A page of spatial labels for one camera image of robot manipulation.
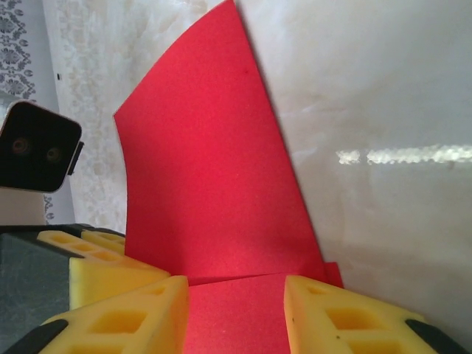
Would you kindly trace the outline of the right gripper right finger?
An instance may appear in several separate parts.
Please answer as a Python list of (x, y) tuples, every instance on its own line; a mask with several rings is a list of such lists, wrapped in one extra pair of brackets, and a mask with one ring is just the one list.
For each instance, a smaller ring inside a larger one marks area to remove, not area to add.
[(292, 353), (467, 351), (417, 313), (307, 277), (286, 277), (284, 311)]

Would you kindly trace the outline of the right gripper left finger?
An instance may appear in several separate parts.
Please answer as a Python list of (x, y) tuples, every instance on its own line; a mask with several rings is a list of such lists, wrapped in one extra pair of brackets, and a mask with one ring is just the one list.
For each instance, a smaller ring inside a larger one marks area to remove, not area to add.
[(10, 348), (12, 353), (182, 353), (189, 315), (185, 276), (60, 313)]

